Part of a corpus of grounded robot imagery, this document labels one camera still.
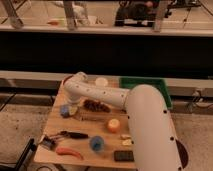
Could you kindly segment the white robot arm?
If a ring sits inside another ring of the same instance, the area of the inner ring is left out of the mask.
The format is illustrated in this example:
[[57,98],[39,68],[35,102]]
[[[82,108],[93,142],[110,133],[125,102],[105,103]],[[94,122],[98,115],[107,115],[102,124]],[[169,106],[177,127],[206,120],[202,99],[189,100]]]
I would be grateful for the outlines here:
[[183,171],[171,115],[161,92],[151,85],[133,89],[95,86],[78,72],[63,81],[69,102],[81,96],[99,100],[127,112],[138,171]]

